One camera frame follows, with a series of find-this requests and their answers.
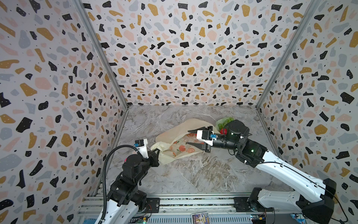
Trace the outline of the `cream plastic bag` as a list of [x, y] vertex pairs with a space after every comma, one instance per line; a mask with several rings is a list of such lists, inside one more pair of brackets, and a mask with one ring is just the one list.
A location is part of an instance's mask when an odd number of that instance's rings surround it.
[[188, 119], [182, 124], [158, 135], [155, 139], [155, 144], [151, 146], [151, 150], [160, 150], [159, 161], [161, 164], [168, 164], [176, 159], [197, 154], [201, 150], [189, 143], [202, 144], [203, 142], [196, 139], [196, 134], [188, 131], [208, 126], [213, 126], [213, 124], [200, 119]]

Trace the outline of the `red apple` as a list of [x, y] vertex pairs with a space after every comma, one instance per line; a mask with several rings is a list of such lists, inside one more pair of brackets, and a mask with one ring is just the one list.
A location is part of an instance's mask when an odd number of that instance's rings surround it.
[[227, 134], [227, 129], [225, 129], [225, 128], [221, 129], [220, 133], [223, 134], [223, 135], [226, 135]]

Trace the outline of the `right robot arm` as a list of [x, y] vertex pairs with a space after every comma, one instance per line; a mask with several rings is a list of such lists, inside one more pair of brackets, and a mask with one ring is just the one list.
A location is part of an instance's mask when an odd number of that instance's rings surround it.
[[304, 215], [318, 224], [328, 224], [334, 212], [334, 196], [337, 184], [330, 178], [321, 180], [286, 163], [265, 146], [250, 140], [250, 129], [239, 120], [226, 124], [224, 133], [215, 133], [212, 126], [190, 130], [199, 143], [192, 143], [205, 152], [211, 149], [227, 149], [242, 163], [264, 171], [293, 190], [269, 191], [254, 188], [244, 209], [257, 212], [266, 209], [284, 209]]

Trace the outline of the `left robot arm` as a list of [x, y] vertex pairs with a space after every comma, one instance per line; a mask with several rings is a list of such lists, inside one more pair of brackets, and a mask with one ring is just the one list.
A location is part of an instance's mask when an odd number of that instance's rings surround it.
[[159, 166], [160, 150], [148, 152], [148, 158], [141, 153], [127, 157], [122, 169], [112, 183], [109, 192], [103, 187], [103, 209], [97, 224], [127, 224], [147, 206], [147, 194], [139, 190], [142, 179], [152, 167]]

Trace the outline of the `colourful card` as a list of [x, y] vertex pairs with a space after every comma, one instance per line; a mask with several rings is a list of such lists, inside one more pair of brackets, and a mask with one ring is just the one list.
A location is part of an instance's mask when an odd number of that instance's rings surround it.
[[192, 224], [210, 224], [209, 213], [201, 212], [192, 214]]

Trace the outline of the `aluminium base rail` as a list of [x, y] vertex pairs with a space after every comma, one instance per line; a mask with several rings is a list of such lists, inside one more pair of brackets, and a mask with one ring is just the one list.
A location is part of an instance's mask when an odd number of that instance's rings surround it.
[[148, 194], [147, 206], [129, 224], [194, 224], [194, 216], [208, 215], [208, 224], [311, 224], [302, 214], [269, 208], [252, 211], [248, 193]]

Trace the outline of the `left corner aluminium post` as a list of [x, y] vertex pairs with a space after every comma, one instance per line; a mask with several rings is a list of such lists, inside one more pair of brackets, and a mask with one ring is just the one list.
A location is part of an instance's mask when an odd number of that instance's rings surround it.
[[127, 102], [125, 101], [125, 97], [122, 94], [122, 91], [119, 87], [116, 77], [114, 76], [113, 70], [110, 67], [110, 63], [108, 62], [106, 55], [102, 49], [101, 43], [96, 36], [95, 30], [92, 26], [90, 18], [87, 15], [87, 12], [83, 6], [82, 1], [81, 0], [73, 0], [73, 3], [74, 3], [76, 10], [79, 13], [79, 18], [82, 20], [84, 27], [87, 30], [89, 38], [91, 39], [91, 41], [93, 43], [93, 46], [98, 54], [98, 57], [99, 57], [100, 61], [102, 62], [104, 69], [109, 76], [110, 82], [112, 83], [113, 88], [118, 95], [120, 104], [123, 106], [125, 111], [128, 110], [129, 106], [128, 106]]

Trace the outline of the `corner aluminium post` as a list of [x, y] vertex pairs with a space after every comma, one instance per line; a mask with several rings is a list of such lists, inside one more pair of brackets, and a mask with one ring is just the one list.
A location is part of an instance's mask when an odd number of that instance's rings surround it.
[[93, 46], [98, 54], [98, 57], [99, 57], [100, 61], [102, 62], [104, 69], [109, 76], [110, 82], [112, 83], [113, 88], [118, 95], [120, 104], [123, 106], [125, 111], [128, 110], [129, 106], [128, 106], [127, 102], [125, 101], [125, 97], [122, 94], [122, 91], [119, 87], [116, 77], [114, 76], [113, 70], [110, 67], [110, 63], [108, 62], [106, 55], [102, 49], [101, 43], [96, 36], [95, 30], [92, 26], [90, 18], [87, 15], [87, 12], [83, 6], [82, 1], [81, 0], [73, 0], [73, 3], [74, 3], [76, 10], [79, 13], [79, 18], [82, 20], [84, 27], [87, 30], [89, 38], [91, 39], [91, 41], [93, 43]]
[[271, 76], [270, 80], [267, 82], [267, 85], [263, 91], [263, 94], [261, 95], [261, 97], [258, 100], [258, 103], [255, 106], [257, 111], [259, 111], [259, 108], [264, 104], [264, 100], [267, 97], [267, 95], [269, 94], [271, 87], [274, 85], [276, 79], [280, 75], [281, 70], [283, 69], [286, 61], [288, 60], [288, 58], [292, 54], [293, 50], [295, 49], [295, 45], [298, 43], [300, 36], [302, 35], [303, 31], [307, 27], [311, 17], [313, 16], [315, 11], [319, 7], [319, 4], [320, 4], [320, 0], [310, 1], [309, 5], [305, 11], [304, 16], [303, 16], [300, 24], [298, 25], [296, 32], [294, 33], [292, 39], [290, 40], [285, 52], [283, 53], [281, 59], [279, 60], [278, 65], [276, 66], [276, 68], [274, 70], [273, 75]]

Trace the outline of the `right corner aluminium post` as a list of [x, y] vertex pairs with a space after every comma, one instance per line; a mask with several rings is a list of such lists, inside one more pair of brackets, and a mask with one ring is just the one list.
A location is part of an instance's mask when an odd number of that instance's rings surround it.
[[320, 4], [320, 0], [310, 1], [309, 5], [305, 11], [304, 16], [303, 16], [300, 24], [298, 25], [296, 32], [294, 33], [292, 39], [290, 40], [285, 52], [283, 53], [281, 59], [279, 60], [278, 65], [276, 66], [276, 68], [274, 70], [273, 75], [271, 76], [270, 80], [267, 82], [267, 85], [263, 91], [263, 94], [261, 95], [261, 97], [258, 100], [258, 103], [255, 106], [257, 111], [259, 111], [259, 108], [264, 104], [264, 100], [267, 97], [267, 95], [269, 94], [271, 87], [274, 85], [276, 79], [280, 75], [281, 70], [283, 69], [286, 61], [288, 60], [288, 58], [292, 54], [293, 50], [295, 49], [295, 45], [298, 43], [300, 36], [302, 35], [303, 31], [307, 27], [311, 17], [313, 16], [315, 11], [319, 7], [319, 4]]

